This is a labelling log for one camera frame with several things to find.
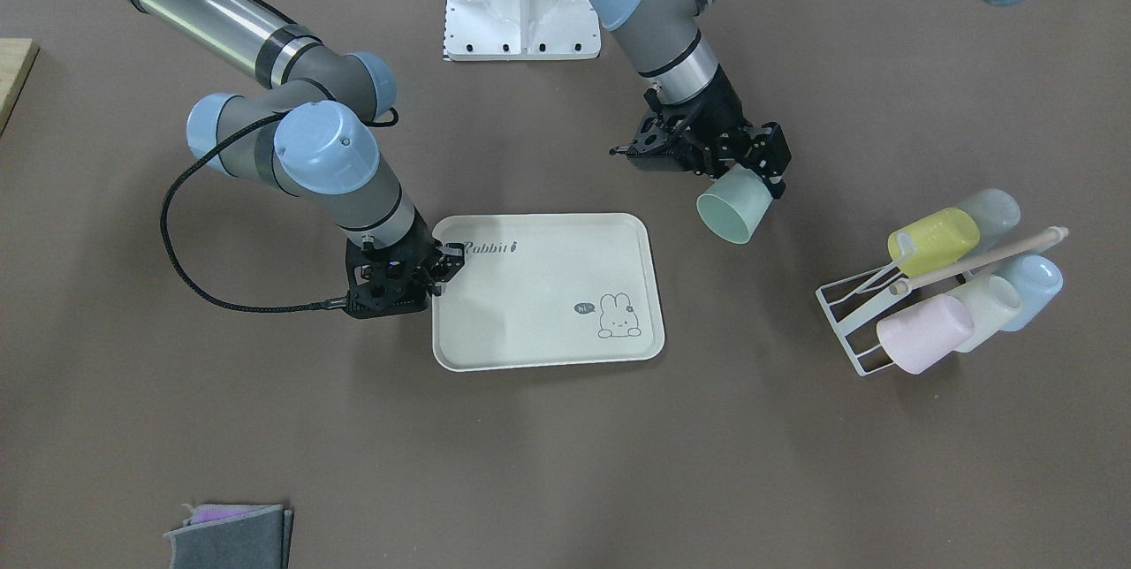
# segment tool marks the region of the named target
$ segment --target black cable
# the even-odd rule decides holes
[[[269,126],[277,121],[282,121],[283,118],[286,115],[287,115],[286,111],[283,111],[283,113],[271,114],[270,117],[267,117],[265,119],[259,119],[254,123],[251,123],[250,126],[243,127],[243,129],[235,131],[234,135],[231,135],[226,139],[222,139],[222,141],[218,143],[218,145],[211,147],[208,154],[202,155],[199,161],[195,162],[192,166],[188,167],[188,170],[185,170],[183,174],[179,175],[179,178],[175,181],[173,181],[173,184],[169,188],[169,191],[165,192],[164,202],[162,202],[161,205],[161,240],[165,243],[165,252],[169,255],[169,261],[173,264],[173,270],[176,271],[176,275],[180,276],[180,278],[184,282],[184,284],[189,285],[189,288],[191,288],[192,292],[205,299],[208,303],[217,304],[217,307],[222,309],[227,309],[230,311],[239,311],[239,312],[297,312],[297,311],[328,311],[333,309],[343,308],[344,302],[342,299],[326,300],[323,302],[311,302],[308,304],[295,304],[294,307],[244,307],[243,304],[233,304],[231,302],[225,302],[217,298],[213,298],[210,294],[208,294],[208,292],[198,286],[197,283],[192,282],[192,278],[189,276],[189,274],[187,274],[184,271],[184,268],[181,267],[180,260],[176,259],[176,252],[173,251],[173,240],[169,235],[169,206],[170,204],[173,202],[173,196],[176,195],[176,191],[179,189],[181,189],[181,186],[183,186],[183,183],[187,180],[189,180],[189,178],[191,178],[192,174],[200,171],[200,169],[205,166],[206,163],[215,158],[216,155],[219,155],[221,152],[227,149],[227,147],[238,141],[238,139],[241,139],[247,135],[250,135],[251,131],[258,130],[259,127]]]
[[[392,114],[392,119],[388,119],[388,121],[382,121],[380,123],[375,123],[375,122],[371,121],[371,122],[362,123],[362,124],[365,126],[365,127],[392,127],[392,126],[396,126],[398,122],[400,122],[400,114],[397,113],[397,109],[396,107],[390,107],[389,111],[388,111],[388,113]]]

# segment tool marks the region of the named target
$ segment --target blue cup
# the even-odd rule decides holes
[[[1010,258],[994,274],[1005,278],[1021,295],[1021,314],[1002,327],[1010,333],[1025,328],[1064,287],[1060,269],[1042,256]]]

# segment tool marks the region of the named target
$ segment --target table surface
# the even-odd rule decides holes
[[[1129,0],[720,0],[700,18],[789,189],[750,244],[694,175],[610,147],[644,86],[585,62],[440,58],[443,0],[269,0],[398,75],[382,154],[431,223],[630,212],[667,345],[645,363],[452,373],[426,314],[248,316],[169,266],[183,126],[254,81],[121,0],[0,0],[42,45],[0,139],[0,563],[161,567],[182,503],[285,502],[292,567],[1115,567],[1131,557]],[[1063,294],[921,377],[861,379],[813,290],[982,188],[1021,202]],[[343,291],[313,204],[219,174],[184,264],[260,304]]]

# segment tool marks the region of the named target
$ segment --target gray towel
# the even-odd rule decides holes
[[[222,520],[187,525],[165,534],[173,544],[173,559],[169,567],[286,569],[291,524],[292,512],[280,505],[271,505]]]

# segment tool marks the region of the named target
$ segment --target robotic arm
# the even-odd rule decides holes
[[[366,129],[388,111],[396,117],[396,81],[383,61],[337,54],[260,0],[127,1],[268,89],[258,98],[215,94],[198,102],[187,126],[198,158],[285,113],[225,143],[207,165],[311,199],[331,215],[347,238],[349,293],[326,308],[372,318],[422,311],[429,295],[439,295],[438,284],[463,267],[463,247],[432,239]]]
[[[722,238],[746,242],[771,199],[785,191],[782,174],[791,154],[779,126],[753,127],[744,118],[742,102],[696,25],[715,0],[589,1],[650,86],[637,133],[610,154],[625,155],[642,170],[722,179],[718,191],[700,197],[700,216]],[[1022,0],[983,1],[1009,6]]]

